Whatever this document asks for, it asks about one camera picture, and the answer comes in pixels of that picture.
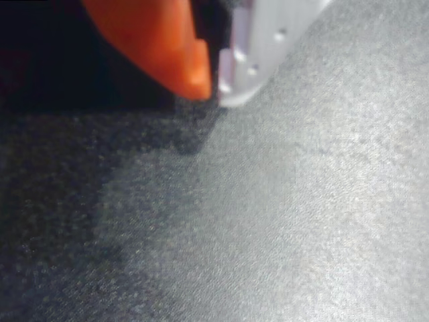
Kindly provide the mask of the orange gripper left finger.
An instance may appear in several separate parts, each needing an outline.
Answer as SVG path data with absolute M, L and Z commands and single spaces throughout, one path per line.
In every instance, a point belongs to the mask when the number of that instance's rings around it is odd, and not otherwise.
M 102 37 L 163 87 L 190 100 L 211 96 L 208 46 L 196 36 L 188 0 L 82 4 Z

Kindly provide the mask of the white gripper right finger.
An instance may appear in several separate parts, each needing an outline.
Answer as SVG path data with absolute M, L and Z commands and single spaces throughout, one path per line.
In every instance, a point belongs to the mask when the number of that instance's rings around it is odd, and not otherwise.
M 240 107 L 254 97 L 329 4 L 254 0 L 234 8 L 229 47 L 219 53 L 219 105 Z

